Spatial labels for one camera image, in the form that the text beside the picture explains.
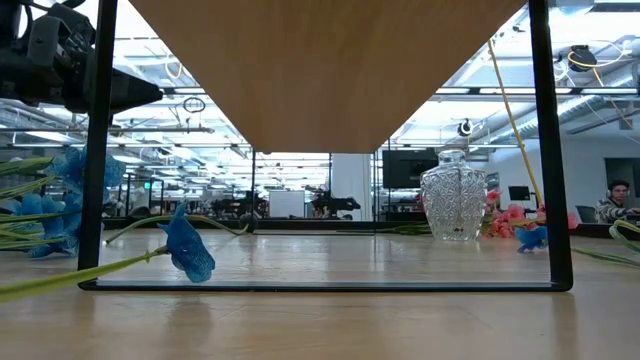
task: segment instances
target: black monitor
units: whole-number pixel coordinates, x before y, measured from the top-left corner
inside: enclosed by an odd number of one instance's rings
[[[509,198],[511,201],[529,201],[531,194],[528,186],[509,186]]]
[[[382,151],[382,186],[385,189],[416,189],[420,174],[438,166],[434,149]]]

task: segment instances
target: white column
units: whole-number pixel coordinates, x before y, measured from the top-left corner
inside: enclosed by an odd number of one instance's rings
[[[371,155],[332,154],[331,194],[335,198],[353,197],[360,210],[340,211],[351,214],[354,221],[371,221]]]

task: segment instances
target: black table frame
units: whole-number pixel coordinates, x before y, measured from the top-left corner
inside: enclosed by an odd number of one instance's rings
[[[100,252],[101,203],[104,181],[107,130],[116,27],[116,0],[100,0],[98,10],[96,67],[88,134],[88,159],[82,211],[78,269],[98,266]],[[426,292],[426,291],[567,291],[573,286],[573,270],[560,147],[555,83],[546,0],[529,0],[536,105],[540,152],[549,230],[550,279],[548,282],[430,282],[430,283],[286,283],[208,282],[203,285],[156,281],[107,281],[95,279],[80,284],[86,290],[126,291],[321,291],[321,292]]]

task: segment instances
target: security camera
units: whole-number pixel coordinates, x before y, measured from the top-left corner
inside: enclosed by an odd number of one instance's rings
[[[462,137],[468,137],[473,132],[473,123],[469,119],[464,119],[463,122],[458,124],[458,135]]]

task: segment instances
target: crystal vase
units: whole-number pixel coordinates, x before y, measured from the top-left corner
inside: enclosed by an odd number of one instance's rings
[[[462,150],[445,150],[439,165],[422,173],[422,203],[438,240],[475,240],[487,200],[486,174],[465,163]]]

